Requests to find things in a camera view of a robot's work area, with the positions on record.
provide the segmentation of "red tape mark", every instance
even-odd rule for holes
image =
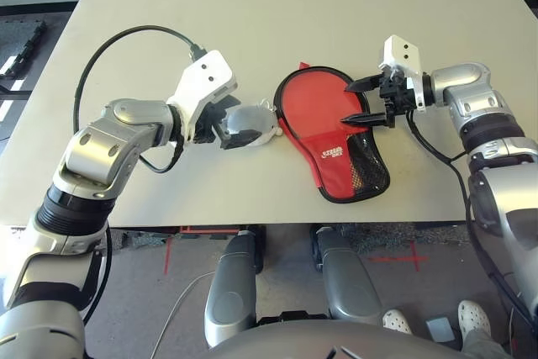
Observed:
[[[411,256],[370,256],[368,261],[370,262],[413,262],[414,269],[420,272],[419,262],[428,261],[427,256],[418,256],[417,249],[414,241],[411,241]]]
[[[417,256],[417,248],[414,246],[414,241],[411,240],[411,252],[413,253],[412,257],[414,258],[413,261],[414,261],[414,269],[417,270],[417,272],[420,272],[420,267],[419,267],[419,260],[417,260],[418,256]]]
[[[168,264],[170,262],[170,252],[171,252],[171,237],[166,239],[166,253],[165,253],[165,268],[163,270],[164,274],[168,274]]]
[[[412,261],[428,261],[427,256],[371,256],[369,262],[412,262]]]

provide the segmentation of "white shoe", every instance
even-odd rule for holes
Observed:
[[[390,330],[403,332],[404,334],[413,334],[402,312],[396,309],[389,310],[387,313],[385,313],[383,316],[383,327]]]
[[[478,304],[471,300],[462,300],[457,306],[457,318],[460,323],[463,340],[472,330],[484,330],[491,336],[491,326],[488,315]]]

